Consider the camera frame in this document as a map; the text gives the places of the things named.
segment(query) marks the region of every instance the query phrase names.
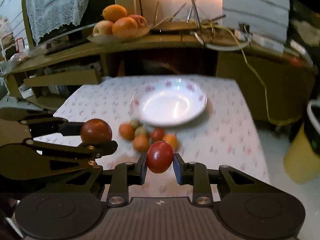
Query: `fruit plate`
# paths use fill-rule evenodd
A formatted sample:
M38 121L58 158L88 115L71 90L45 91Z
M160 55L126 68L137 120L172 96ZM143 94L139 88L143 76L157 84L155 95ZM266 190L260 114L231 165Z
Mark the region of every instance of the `fruit plate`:
M91 42L97 44L112 44L112 43L121 43L124 41L134 41L138 38L141 38L149 33L151 29L151 25L147 28L135 29L135 30L127 30L120 32L116 35L89 35L87 39Z
M199 116L207 105L200 85L183 78L167 78L136 90L130 107L141 121L153 126L176 126Z

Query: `white plate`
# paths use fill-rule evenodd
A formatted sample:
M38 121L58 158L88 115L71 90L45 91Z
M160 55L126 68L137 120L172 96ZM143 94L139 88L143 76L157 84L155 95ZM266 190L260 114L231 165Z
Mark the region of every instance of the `white plate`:
M175 126L199 116L207 96L200 85L187 79L166 78L136 90L130 107L141 121L153 126Z

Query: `desk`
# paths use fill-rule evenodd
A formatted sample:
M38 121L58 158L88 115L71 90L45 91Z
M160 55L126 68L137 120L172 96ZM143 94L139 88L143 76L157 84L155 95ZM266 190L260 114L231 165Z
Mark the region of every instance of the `desk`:
M104 169L112 169L123 162L136 162L139 153L132 143L118 135L119 125L133 119L129 101L136 88L160 76L120 77L107 79L100 85L84 85L79 88L54 114L72 122L85 122L100 118L108 122L118 150L110 156L97 159ZM185 162L204 163L209 169L228 164L236 169L269 183L268 170L259 137L244 97L233 80L183 76L199 84L208 97L207 108L195 120L172 129L180 141L177 150ZM79 136L63 137L61 134L41 136L36 140L77 146ZM163 174L147 172L143 186L129 187L129 196L168 197L191 196L191 186L176 183L171 166ZM219 200L217 189L212 185L214 199Z

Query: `yellow bucket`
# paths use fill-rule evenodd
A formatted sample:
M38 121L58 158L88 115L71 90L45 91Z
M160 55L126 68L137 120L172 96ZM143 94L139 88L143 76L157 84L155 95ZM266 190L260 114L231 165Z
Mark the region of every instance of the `yellow bucket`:
M298 184L313 180L320 173L320 157L313 152L304 125L284 156L284 170Z

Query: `tomato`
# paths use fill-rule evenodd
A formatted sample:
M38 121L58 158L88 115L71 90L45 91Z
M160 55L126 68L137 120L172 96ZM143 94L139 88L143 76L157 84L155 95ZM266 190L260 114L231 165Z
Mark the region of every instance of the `tomato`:
M174 134L172 133L166 134L162 138L162 140L169 143L172 146L173 150L176 150L178 148L179 142L177 137Z
M149 141L147 136L143 134L138 135L136 138L133 139L132 147L140 153L147 152L149 149Z
M153 142L161 141L164 137L164 129L156 128L150 133L150 138Z
M173 161L174 151L166 142L156 142L148 150L147 166L153 173L163 173Z
M119 135L126 139L126 140L129 140L129 141L132 141L134 139L134 130L133 128L131 127L130 124L128 123L122 123L120 126L119 126Z
M141 123L137 119L133 119L129 122L129 125L131 125L133 130L136 130L138 127L141 126Z
M143 126L138 127L135 132L134 132L134 136L137 137L139 135L145 135L148 137L149 133L147 131L147 129Z
M103 143L112 139L111 127L101 119L91 119L80 130L83 142Z

